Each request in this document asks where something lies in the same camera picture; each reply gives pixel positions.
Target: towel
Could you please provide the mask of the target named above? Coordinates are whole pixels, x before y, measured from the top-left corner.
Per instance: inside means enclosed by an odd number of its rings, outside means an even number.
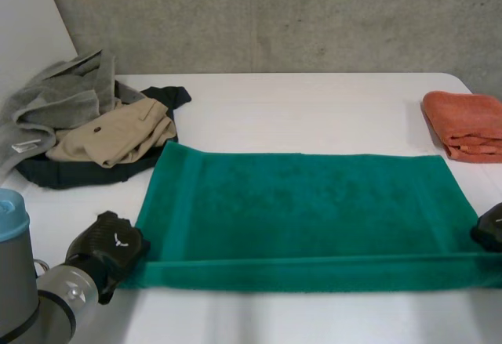
[[[57,63],[9,97],[0,110],[0,176],[56,144],[55,130],[76,129],[114,109],[115,93],[130,103],[144,98],[118,84],[115,58],[106,50]],[[12,145],[35,142],[18,153]]]
[[[434,91],[425,95],[424,111],[449,158],[502,162],[502,103],[495,97]]]
[[[500,287],[502,255],[440,156],[212,154],[168,143],[136,227],[130,288],[430,291]]]

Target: black garment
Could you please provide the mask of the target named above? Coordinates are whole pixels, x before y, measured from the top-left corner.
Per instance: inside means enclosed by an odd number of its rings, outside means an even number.
[[[150,87],[143,94],[168,107],[167,116],[174,122],[174,109],[189,103],[191,97],[184,87]],[[178,141],[178,136],[169,141]],[[44,154],[22,160],[16,170],[28,181],[40,187],[67,189],[77,186],[106,185],[125,182],[129,177],[152,168],[157,163],[163,147],[151,148],[140,160],[131,164],[117,164],[102,168],[94,162],[53,161]]]

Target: concrete wall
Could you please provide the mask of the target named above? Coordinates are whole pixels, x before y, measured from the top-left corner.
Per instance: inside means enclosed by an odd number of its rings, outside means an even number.
[[[502,0],[56,0],[122,74],[441,71],[502,94]]]

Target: white table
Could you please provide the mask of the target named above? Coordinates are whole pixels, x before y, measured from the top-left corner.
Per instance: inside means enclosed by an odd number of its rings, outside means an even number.
[[[204,151],[422,155],[444,152],[420,110],[434,89],[469,93],[447,74],[129,75],[137,89],[183,85],[180,142]],[[478,214],[502,201],[502,165],[448,161]],[[126,183],[52,191],[16,173],[34,254],[51,266],[106,210],[136,220],[151,170]],[[117,291],[73,343],[455,344],[502,342],[502,291],[232,294]]]

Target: gray cloth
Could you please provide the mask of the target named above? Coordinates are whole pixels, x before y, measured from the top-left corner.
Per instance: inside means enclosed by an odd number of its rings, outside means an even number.
[[[127,102],[144,96],[118,83]],[[115,108],[115,57],[106,50],[58,63],[9,97],[0,110],[0,176],[56,144],[55,130],[76,129]],[[17,153],[13,144],[40,139]]]

